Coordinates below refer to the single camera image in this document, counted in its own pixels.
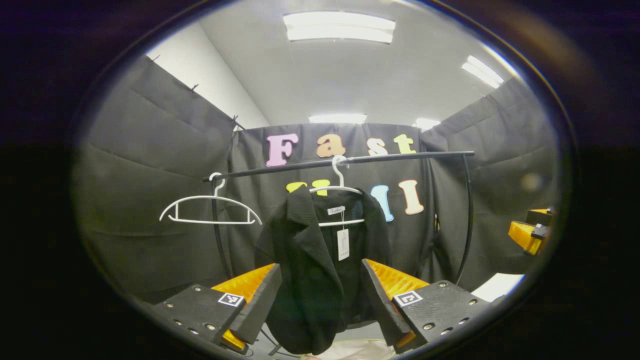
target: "white hanger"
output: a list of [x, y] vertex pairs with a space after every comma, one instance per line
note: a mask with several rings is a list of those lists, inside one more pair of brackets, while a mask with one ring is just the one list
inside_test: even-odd
[[[320, 188], [313, 188], [313, 189], [309, 189], [309, 192], [318, 192], [320, 190], [344, 190], [344, 191], [348, 191], [348, 192], [354, 192], [354, 193], [359, 193], [360, 195], [362, 195], [362, 192], [358, 189], [354, 189], [354, 188], [348, 188], [346, 186], [344, 186], [344, 176], [342, 175], [342, 173], [338, 170], [338, 161], [344, 161], [347, 158], [345, 158], [343, 155], [336, 155], [333, 157], [333, 160], [331, 160], [331, 166], [333, 167], [333, 172], [335, 172], [338, 175], [338, 178], [340, 179], [340, 186], [323, 186]], [[338, 222], [321, 222], [320, 224], [318, 224], [320, 227], [324, 227], [324, 226], [335, 226], [335, 225], [347, 225], [347, 224], [357, 224], [359, 222], [364, 222], [364, 219], [360, 219], [360, 220], [348, 220], [348, 221], [338, 221]]]
[[[222, 175], [219, 172], [214, 172], [213, 174], [211, 174], [209, 176], [209, 181], [213, 181], [213, 178], [218, 176], [218, 175]], [[222, 183], [220, 185], [218, 185], [216, 187], [216, 189], [213, 191], [213, 196], [211, 195], [198, 195], [198, 196], [189, 196], [189, 197], [183, 197], [180, 200], [176, 200], [173, 203], [171, 203], [171, 205], [167, 206], [166, 209], [164, 209], [164, 211], [162, 212], [162, 214], [160, 214], [160, 221], [162, 221], [162, 217], [164, 216], [164, 213], [166, 213], [172, 206], [175, 206], [175, 218], [172, 217], [171, 215], [168, 215], [169, 218], [173, 221], [177, 221], [177, 222], [191, 222], [191, 223], [195, 223], [195, 224], [219, 224], [219, 225], [248, 225], [248, 224], [253, 224], [255, 222], [255, 220], [251, 220], [251, 214], [253, 214], [255, 216], [255, 218], [258, 220], [258, 223], [260, 225], [262, 225], [262, 220], [260, 220], [260, 217], [258, 217], [258, 214], [256, 214], [253, 210], [251, 210], [251, 208], [249, 208], [247, 205], [244, 205], [242, 202], [238, 202], [232, 199], [228, 199], [226, 197], [220, 197], [218, 196], [218, 190], [223, 187], [225, 185], [225, 183], [227, 182], [227, 180], [223, 179]], [[229, 201], [232, 202], [236, 205], [240, 205], [243, 208], [246, 209], [246, 222], [235, 222], [235, 221], [204, 221], [204, 220], [187, 220], [187, 219], [181, 219], [178, 217], [178, 204], [180, 204], [181, 202], [185, 201], [185, 200], [191, 200], [191, 199], [216, 199], [216, 200], [224, 200], [224, 201]]]

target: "white wall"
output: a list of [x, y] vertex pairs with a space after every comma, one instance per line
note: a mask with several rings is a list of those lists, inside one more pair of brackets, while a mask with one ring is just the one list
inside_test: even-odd
[[199, 22], [178, 31], [147, 53], [152, 59], [158, 55], [158, 65], [190, 88], [199, 84], [195, 92], [230, 117], [238, 115], [240, 125], [247, 129], [270, 126]]

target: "foam letter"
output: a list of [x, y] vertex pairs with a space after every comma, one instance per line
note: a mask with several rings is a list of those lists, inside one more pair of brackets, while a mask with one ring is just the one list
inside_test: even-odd
[[394, 139], [394, 142], [398, 144], [401, 154], [414, 154], [415, 150], [411, 150], [409, 144], [413, 143], [413, 139], [407, 138], [405, 134], [400, 134]]
[[406, 199], [405, 213], [407, 215], [413, 215], [422, 212], [424, 206], [420, 204], [418, 200], [418, 193], [415, 191], [415, 186], [418, 184], [416, 180], [405, 180], [398, 184], [400, 189], [404, 191], [404, 197]]
[[299, 187], [301, 186], [306, 186], [307, 183], [303, 183], [302, 181], [298, 181], [297, 183], [289, 183], [287, 184], [287, 191], [292, 193], [294, 191], [296, 191]]
[[269, 160], [268, 167], [279, 167], [287, 164], [287, 160], [282, 157], [285, 154], [291, 156], [292, 143], [298, 142], [298, 134], [273, 135], [267, 137], [269, 142]]
[[[329, 186], [329, 185], [331, 185], [331, 181], [327, 179], [320, 179], [311, 183], [311, 186], [313, 186], [314, 188], [322, 188], [324, 186]], [[327, 196], [326, 190], [319, 190], [316, 192], [316, 194], [320, 196]]]
[[342, 155], [347, 149], [342, 146], [342, 139], [336, 134], [327, 134], [318, 139], [318, 150], [316, 153], [321, 158], [328, 158], [331, 155]]
[[382, 141], [382, 139], [370, 138], [367, 140], [367, 146], [369, 147], [369, 155], [371, 156], [389, 155], [385, 149], [385, 142]]
[[387, 191], [389, 191], [389, 187], [387, 185], [376, 185], [371, 188], [371, 196], [375, 197], [376, 200], [380, 203], [380, 207], [382, 211], [385, 212], [385, 220], [390, 222], [394, 219], [393, 214], [389, 210], [389, 201], [387, 200]]

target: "ceiling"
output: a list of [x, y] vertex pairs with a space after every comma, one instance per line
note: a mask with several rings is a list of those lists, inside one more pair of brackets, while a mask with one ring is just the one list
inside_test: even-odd
[[[445, 120], [492, 87], [461, 69], [473, 55], [507, 80], [480, 42], [424, 5], [391, 0], [243, 0], [200, 23], [271, 125], [365, 113], [366, 122]], [[282, 15], [345, 10], [396, 21], [391, 44], [287, 39]]]

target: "black blazer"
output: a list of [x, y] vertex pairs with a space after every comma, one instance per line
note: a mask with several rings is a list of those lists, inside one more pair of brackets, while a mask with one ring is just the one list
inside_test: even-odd
[[[278, 342], [292, 354], [324, 352], [337, 332], [350, 323], [373, 319], [360, 291], [360, 260], [391, 266], [387, 223], [378, 201], [363, 195], [329, 190], [311, 194], [301, 186], [287, 196], [266, 222], [255, 249], [255, 266], [280, 264], [282, 285], [266, 323]], [[363, 218], [349, 229], [349, 257], [338, 261], [337, 231], [342, 221], [328, 209], [345, 206], [344, 220]]]

